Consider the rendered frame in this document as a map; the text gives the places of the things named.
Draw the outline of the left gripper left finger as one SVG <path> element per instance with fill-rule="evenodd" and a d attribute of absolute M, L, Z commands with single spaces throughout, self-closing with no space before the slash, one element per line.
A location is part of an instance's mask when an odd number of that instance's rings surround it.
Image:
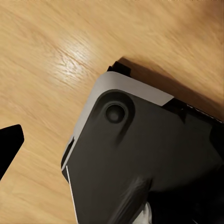
<path fill-rule="evenodd" d="M 0 129 L 0 180 L 24 142 L 20 124 Z"/>

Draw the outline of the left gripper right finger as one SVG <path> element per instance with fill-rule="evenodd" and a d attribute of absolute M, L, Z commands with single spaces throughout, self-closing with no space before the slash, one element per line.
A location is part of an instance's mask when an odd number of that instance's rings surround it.
<path fill-rule="evenodd" d="M 224 162 L 224 126 L 213 124 L 209 141 Z"/>

